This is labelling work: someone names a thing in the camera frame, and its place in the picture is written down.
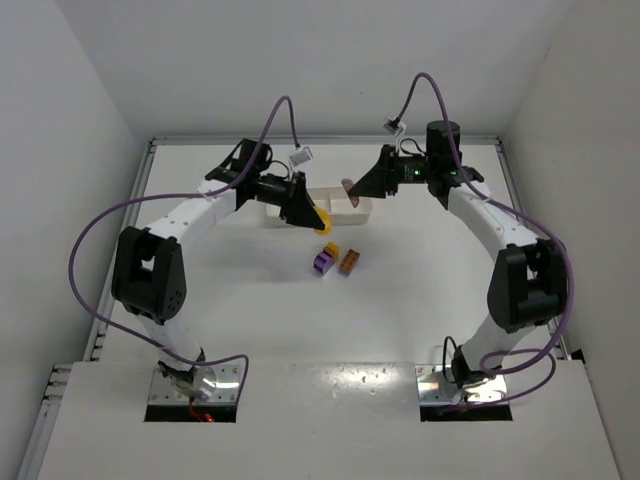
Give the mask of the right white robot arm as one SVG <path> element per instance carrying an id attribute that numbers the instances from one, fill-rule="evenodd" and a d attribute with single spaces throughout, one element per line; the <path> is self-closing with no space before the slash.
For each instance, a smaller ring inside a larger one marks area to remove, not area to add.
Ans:
<path id="1" fill-rule="evenodd" d="M 445 376 L 463 387 L 497 371 L 526 335 L 563 313 L 568 286 L 559 247 L 492 204 L 484 177 L 462 164 L 459 145 L 457 123 L 432 121 L 426 127 L 425 153 L 403 155 L 398 147 L 383 145 L 375 165 L 347 193 L 384 199 L 402 184 L 424 184 L 493 261 L 488 315 L 475 334 L 456 347 Z"/>

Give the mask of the purple curved lego piece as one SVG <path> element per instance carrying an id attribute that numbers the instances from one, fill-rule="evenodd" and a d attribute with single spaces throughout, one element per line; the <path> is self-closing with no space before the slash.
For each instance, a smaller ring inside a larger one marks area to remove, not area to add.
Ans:
<path id="1" fill-rule="evenodd" d="M 330 253 L 322 251 L 316 255 L 313 261 L 313 269 L 320 275 L 324 276 L 335 264 L 334 258 Z"/>

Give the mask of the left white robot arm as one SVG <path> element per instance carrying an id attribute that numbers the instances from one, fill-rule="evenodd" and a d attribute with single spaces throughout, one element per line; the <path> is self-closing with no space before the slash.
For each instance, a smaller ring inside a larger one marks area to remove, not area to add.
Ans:
<path id="1" fill-rule="evenodd" d="M 330 229 L 328 213 L 308 193 L 305 174 L 274 175 L 268 170 L 272 161 L 270 146 L 243 139 L 193 195 L 162 218 L 119 235 L 111 294 L 157 343 L 163 376 L 189 397 L 211 393 L 215 377 L 180 314 L 187 297 L 186 253 L 248 201 L 278 207 L 289 225 L 322 233 Z"/>

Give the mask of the brown lego brick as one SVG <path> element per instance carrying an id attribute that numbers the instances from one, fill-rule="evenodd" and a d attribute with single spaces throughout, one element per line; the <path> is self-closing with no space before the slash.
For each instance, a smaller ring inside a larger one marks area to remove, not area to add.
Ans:
<path id="1" fill-rule="evenodd" d="M 342 258 L 338 270 L 341 274 L 349 276 L 357 265 L 361 254 L 353 249 L 349 249 Z"/>

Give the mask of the small yellow lego brick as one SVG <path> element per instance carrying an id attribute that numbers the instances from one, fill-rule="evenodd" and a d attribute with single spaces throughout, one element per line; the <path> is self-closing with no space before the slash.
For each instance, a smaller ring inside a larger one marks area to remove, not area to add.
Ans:
<path id="1" fill-rule="evenodd" d="M 329 242 L 326 244 L 326 246 L 323 248 L 323 251 L 327 254 L 329 254 L 333 259 L 336 259 L 339 257 L 339 246 L 333 242 Z"/>

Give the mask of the purple lego plate brick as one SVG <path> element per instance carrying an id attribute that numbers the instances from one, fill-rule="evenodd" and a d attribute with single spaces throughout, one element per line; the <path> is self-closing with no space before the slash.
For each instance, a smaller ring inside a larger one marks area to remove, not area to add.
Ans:
<path id="1" fill-rule="evenodd" d="M 349 178 L 344 178 L 341 180 L 341 185 L 354 208 L 357 208 L 360 203 L 360 198 L 356 195 L 351 194 L 351 190 L 354 188 L 354 182 Z"/>

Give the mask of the yellow butterfly lego brick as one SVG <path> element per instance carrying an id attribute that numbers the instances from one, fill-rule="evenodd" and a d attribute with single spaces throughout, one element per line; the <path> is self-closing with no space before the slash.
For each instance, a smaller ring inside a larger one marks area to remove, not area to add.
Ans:
<path id="1" fill-rule="evenodd" d="M 314 210 L 319 216 L 323 224 L 323 226 L 320 229 L 315 229 L 314 232 L 321 236 L 329 235 L 332 230 L 332 221 L 331 221 L 331 216 L 329 212 L 318 205 L 314 206 Z"/>

